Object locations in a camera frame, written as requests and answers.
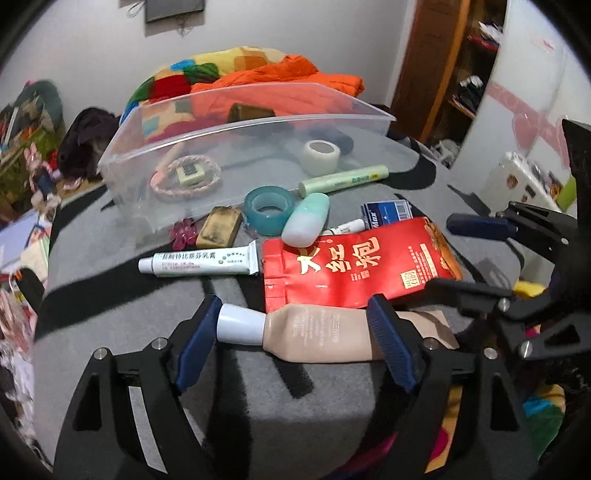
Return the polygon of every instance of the foundation bottle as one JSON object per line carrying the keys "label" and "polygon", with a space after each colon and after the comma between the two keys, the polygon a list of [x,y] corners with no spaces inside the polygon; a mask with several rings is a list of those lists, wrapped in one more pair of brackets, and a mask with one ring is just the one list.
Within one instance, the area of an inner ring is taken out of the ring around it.
{"label": "foundation bottle", "polygon": [[[457,342],[441,312],[398,312],[415,324],[423,336],[432,336],[448,348]],[[369,329],[365,310],[287,304],[261,313],[229,303],[217,321],[219,342],[262,346],[287,362],[336,364],[382,359]]]}

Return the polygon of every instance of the brown soap bar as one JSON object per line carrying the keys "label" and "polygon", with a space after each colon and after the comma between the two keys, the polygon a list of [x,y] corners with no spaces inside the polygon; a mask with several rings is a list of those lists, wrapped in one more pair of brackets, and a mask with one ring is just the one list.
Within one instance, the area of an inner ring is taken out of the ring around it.
{"label": "brown soap bar", "polygon": [[247,105],[245,103],[234,103],[228,112],[226,123],[242,122],[243,120],[254,120],[255,118],[267,118],[275,116],[271,108],[263,106]]}
{"label": "brown soap bar", "polygon": [[197,237],[197,248],[229,248],[234,244],[242,221],[239,210],[214,207]]}

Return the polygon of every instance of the wooden wardrobe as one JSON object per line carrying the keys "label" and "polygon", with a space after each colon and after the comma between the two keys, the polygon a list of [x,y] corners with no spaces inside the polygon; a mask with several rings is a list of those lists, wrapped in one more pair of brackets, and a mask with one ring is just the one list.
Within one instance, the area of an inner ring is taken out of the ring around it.
{"label": "wooden wardrobe", "polygon": [[461,144],[474,114],[452,101],[457,83],[478,74],[486,83],[496,53],[469,41],[478,22],[502,24],[506,0],[418,0],[391,112],[397,131],[432,144]]}

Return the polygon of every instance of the white tape roll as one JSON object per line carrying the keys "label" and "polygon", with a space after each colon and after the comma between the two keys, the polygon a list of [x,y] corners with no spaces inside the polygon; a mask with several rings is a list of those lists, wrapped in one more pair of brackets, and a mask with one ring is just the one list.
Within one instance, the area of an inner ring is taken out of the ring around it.
{"label": "white tape roll", "polygon": [[340,158],[340,148],[325,140],[310,140],[304,145],[301,167],[313,177],[321,177],[336,172]]}

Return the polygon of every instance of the yellow soap bar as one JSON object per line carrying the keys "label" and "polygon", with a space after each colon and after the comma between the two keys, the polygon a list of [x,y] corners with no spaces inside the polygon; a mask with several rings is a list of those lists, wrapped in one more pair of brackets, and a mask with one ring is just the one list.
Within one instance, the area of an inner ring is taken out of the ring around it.
{"label": "yellow soap bar", "polygon": [[231,207],[214,207],[197,237],[197,248],[229,248],[234,244],[242,214]]}

